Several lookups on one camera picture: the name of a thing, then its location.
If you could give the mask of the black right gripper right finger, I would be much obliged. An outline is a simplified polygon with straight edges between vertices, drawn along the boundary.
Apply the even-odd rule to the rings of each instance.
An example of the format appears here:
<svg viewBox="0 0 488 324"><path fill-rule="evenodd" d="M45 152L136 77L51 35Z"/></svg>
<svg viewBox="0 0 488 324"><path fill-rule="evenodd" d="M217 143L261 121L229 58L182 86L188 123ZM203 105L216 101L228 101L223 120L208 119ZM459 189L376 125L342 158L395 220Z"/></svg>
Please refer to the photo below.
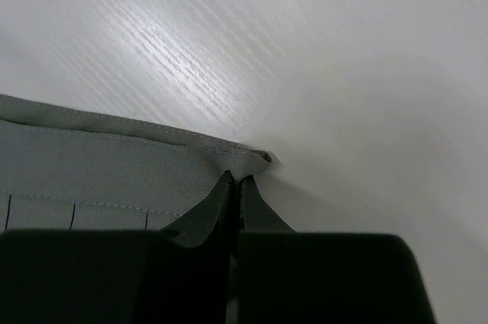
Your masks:
<svg viewBox="0 0 488 324"><path fill-rule="evenodd" d="M240 323L433 323L416 259L399 237L299 233L241 185Z"/></svg>

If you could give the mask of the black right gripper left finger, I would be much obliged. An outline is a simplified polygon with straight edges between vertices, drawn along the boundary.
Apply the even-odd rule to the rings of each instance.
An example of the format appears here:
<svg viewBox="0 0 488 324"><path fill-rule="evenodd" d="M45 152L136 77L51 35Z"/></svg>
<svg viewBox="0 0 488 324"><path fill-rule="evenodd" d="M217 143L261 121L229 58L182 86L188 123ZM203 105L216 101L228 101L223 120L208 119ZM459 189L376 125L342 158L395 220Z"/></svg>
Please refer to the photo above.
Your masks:
<svg viewBox="0 0 488 324"><path fill-rule="evenodd" d="M3 323L223 323L233 177L159 230L10 229Z"/></svg>

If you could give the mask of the grey pleated skirt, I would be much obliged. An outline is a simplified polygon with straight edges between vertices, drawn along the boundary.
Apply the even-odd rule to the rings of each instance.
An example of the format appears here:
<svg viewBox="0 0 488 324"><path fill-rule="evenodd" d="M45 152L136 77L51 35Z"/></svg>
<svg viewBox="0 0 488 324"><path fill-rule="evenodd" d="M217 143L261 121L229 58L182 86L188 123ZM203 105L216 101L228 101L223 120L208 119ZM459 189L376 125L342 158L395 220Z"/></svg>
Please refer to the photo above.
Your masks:
<svg viewBox="0 0 488 324"><path fill-rule="evenodd" d="M2 229L161 229L269 153L174 127L1 97Z"/></svg>

